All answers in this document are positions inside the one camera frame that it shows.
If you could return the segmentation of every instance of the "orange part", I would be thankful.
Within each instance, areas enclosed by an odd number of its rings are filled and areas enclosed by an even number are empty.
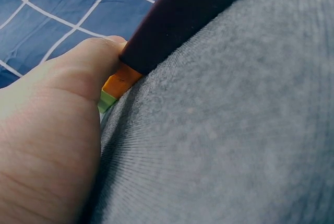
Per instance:
[[[142,74],[121,62],[118,71],[109,77],[102,90],[119,99],[141,77]]]

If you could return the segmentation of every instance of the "white printed pattern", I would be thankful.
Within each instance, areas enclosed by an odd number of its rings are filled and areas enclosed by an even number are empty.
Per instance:
[[[68,38],[68,36],[70,36],[71,34],[73,34],[76,30],[78,31],[82,31],[86,34],[89,34],[91,36],[94,37],[105,37],[104,35],[95,33],[95,32],[91,32],[85,28],[80,27],[85,20],[90,16],[90,14],[95,10],[95,8],[98,6],[98,4],[102,1],[102,0],[96,0],[95,3],[89,8],[88,12],[80,19],[80,21],[75,25],[69,21],[66,21],[62,18],[59,18],[53,14],[48,13],[47,11],[41,9],[40,7],[36,6],[35,4],[31,3],[29,0],[21,0],[22,4],[12,13],[12,15],[2,24],[0,25],[0,30],[3,29],[7,24],[10,23],[10,21],[21,11],[21,9],[25,6],[28,5],[31,8],[35,9],[36,11],[40,12],[41,14],[54,19],[64,25],[67,25],[69,27],[71,27],[72,29],[66,33],[63,37],[61,37],[49,50],[48,52],[45,54],[45,56],[43,57],[42,61],[40,62],[43,63],[45,62],[50,55],[52,54],[52,52],[64,41]],[[146,0],[150,3],[154,3],[154,0]],[[9,72],[13,73],[14,75],[18,76],[18,77],[22,77],[22,74],[20,72],[18,72],[17,70],[15,70],[14,68],[12,68],[11,66],[9,66],[8,64],[6,64],[5,62],[0,60],[0,66],[2,66],[3,68],[5,68],[6,70],[8,70]]]

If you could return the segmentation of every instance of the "knit texture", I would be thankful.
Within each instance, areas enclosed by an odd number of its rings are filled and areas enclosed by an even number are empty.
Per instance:
[[[109,112],[85,219],[334,223],[333,81],[334,0],[234,3]]]

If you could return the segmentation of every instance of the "blue bedsheet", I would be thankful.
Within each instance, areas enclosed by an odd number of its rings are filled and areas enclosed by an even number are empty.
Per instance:
[[[0,88],[83,39],[128,40],[154,1],[0,0]]]

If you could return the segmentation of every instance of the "fingernail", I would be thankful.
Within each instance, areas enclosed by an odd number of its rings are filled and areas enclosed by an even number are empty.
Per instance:
[[[121,36],[112,35],[112,36],[107,36],[106,39],[114,41],[119,44],[126,43],[126,40],[122,38]]]

